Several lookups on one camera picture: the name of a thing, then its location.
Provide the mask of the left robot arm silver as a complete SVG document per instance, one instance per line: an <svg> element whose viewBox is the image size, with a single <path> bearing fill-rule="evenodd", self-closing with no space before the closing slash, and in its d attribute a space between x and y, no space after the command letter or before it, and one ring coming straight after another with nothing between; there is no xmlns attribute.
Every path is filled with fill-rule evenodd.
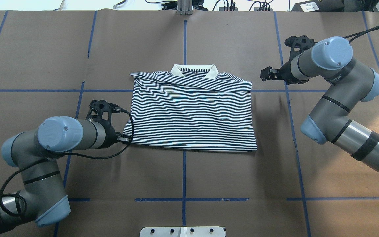
<svg viewBox="0 0 379 237"><path fill-rule="evenodd" d="M49 117L37 128L7 139L2 158L19 168L24 189L4 193L0 189L0 234L34 221L46 227L66 218L69 198L57 164L70 150L101 149L116 142L130 144L131 135L116 132L106 120Z"/></svg>

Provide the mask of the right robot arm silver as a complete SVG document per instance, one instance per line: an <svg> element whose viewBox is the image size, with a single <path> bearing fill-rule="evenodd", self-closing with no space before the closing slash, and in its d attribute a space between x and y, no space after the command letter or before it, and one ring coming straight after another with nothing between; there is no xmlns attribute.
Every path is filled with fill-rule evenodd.
<svg viewBox="0 0 379 237"><path fill-rule="evenodd" d="M354 58L349 41L341 36L319 42L290 36L285 45L291 48L289 60L280 69L262 69L262 81L304 84L321 76L330 87L302 123L301 132L318 144L335 144L379 173L379 134L348 117L358 102L379 95L379 74Z"/></svg>

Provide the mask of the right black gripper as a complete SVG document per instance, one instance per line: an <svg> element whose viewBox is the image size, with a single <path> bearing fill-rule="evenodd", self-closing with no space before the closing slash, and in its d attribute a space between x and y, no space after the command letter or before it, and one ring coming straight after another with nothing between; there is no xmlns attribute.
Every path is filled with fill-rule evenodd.
<svg viewBox="0 0 379 237"><path fill-rule="evenodd" d="M280 69L273 69L272 66L268 66L260 71L260 79L262 79L262 81L283 80L286 83L291 83L290 69L284 67Z"/></svg>

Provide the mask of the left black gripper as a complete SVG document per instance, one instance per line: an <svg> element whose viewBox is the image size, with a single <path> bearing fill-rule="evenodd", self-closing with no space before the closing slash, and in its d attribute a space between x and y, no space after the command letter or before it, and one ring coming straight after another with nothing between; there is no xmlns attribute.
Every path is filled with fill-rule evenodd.
<svg viewBox="0 0 379 237"><path fill-rule="evenodd" d="M118 142L128 145L131 143L131 136L116 132L112 126L106 128L106 148Z"/></svg>

